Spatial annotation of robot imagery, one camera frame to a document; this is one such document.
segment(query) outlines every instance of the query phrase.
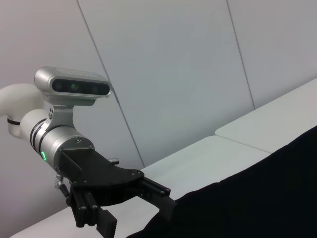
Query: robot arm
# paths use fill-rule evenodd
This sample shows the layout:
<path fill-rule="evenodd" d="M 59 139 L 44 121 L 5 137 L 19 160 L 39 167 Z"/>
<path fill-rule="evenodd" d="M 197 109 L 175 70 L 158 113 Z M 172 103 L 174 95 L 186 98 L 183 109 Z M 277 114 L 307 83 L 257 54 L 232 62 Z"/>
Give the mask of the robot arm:
<path fill-rule="evenodd" d="M 101 207 L 135 196 L 171 220 L 176 203 L 169 197 L 170 189 L 139 170 L 117 167 L 118 161 L 100 155 L 74 127 L 73 107 L 91 106 L 97 98 L 109 97 L 111 84 L 95 73 L 55 67 L 39 69 L 34 81 L 36 87 L 19 84 L 0 90 L 0 102 L 12 98 L 11 104 L 4 103 L 8 107 L 0 104 L 0 116 L 8 116 L 10 134 L 25 139 L 60 178 L 69 179 L 70 191 L 61 181 L 57 187 L 72 208 L 76 226 L 97 224 L 103 237 L 113 238 L 117 220 Z M 52 105 L 49 112 L 43 109 L 43 98 Z"/>

